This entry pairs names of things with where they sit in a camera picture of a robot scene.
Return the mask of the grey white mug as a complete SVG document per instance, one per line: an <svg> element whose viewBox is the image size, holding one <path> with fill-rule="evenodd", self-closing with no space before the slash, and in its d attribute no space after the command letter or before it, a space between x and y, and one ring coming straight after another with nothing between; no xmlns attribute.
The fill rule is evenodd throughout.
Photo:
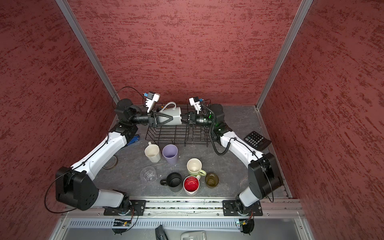
<svg viewBox="0 0 384 240"><path fill-rule="evenodd" d="M182 125L181 108L178 107L175 102L168 102L161 110L159 110L159 112L165 113L167 115L172 115L173 119L171 121L173 121L174 123L173 126ZM162 122L163 120L170 120L170 119L166 119L162 117L159 118L159 121Z"/></svg>

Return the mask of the pale green mug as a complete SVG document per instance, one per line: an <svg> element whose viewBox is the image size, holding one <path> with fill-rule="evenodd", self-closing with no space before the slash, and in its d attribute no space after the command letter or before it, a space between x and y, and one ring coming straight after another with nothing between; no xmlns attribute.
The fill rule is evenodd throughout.
<svg viewBox="0 0 384 240"><path fill-rule="evenodd" d="M191 176L207 175L207 172L202 170L202 162L197 158L192 158L187 162L187 170Z"/></svg>

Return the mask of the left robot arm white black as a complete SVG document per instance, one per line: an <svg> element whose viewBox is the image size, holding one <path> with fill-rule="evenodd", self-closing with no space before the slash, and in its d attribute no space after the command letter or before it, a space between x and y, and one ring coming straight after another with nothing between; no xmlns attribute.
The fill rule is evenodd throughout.
<svg viewBox="0 0 384 240"><path fill-rule="evenodd" d="M159 117L167 118L168 122L173 120L169 115L153 111L160 100L160 94L148 92L141 94L141 97L145 100L145 113L129 99L113 101L118 122L107 132L105 139L71 167L58 169L50 185L56 189L58 202L71 206L73 210L86 211L92 207L103 207L117 209L123 215L130 211L129 196L126 193L98 189L94 179L114 154L133 139L138 125L165 125L166 122L161 123Z"/></svg>

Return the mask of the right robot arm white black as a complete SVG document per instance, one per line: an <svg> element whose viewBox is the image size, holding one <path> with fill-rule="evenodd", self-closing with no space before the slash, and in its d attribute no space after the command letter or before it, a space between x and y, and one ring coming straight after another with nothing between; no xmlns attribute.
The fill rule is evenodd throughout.
<svg viewBox="0 0 384 240"><path fill-rule="evenodd" d="M243 140L225 123L223 106L213 104L210 107L198 105L195 110L181 115L182 123L208 128L210 141L217 155L232 152L248 169L248 186L236 196L234 209L240 215L247 216L256 202L272 195L283 185L283 178L276 157L264 150L271 141L262 139L262 148L252 144L253 134Z"/></svg>

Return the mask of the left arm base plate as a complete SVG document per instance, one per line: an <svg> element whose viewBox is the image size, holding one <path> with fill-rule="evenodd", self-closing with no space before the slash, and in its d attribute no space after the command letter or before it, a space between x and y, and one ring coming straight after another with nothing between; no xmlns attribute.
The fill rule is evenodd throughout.
<svg viewBox="0 0 384 240"><path fill-rule="evenodd" d="M119 207L105 207L104 216L132 217L142 216L146 207L145 200L130 200L123 202Z"/></svg>

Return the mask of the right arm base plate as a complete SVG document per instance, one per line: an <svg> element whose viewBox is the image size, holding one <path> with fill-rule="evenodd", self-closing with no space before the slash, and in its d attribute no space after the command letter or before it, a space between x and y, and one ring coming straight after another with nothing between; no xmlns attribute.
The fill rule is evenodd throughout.
<svg viewBox="0 0 384 240"><path fill-rule="evenodd" d="M222 203L224 216L263 216L263 210L260 201L257 201L248 207L245 207L240 200L224 200Z"/></svg>

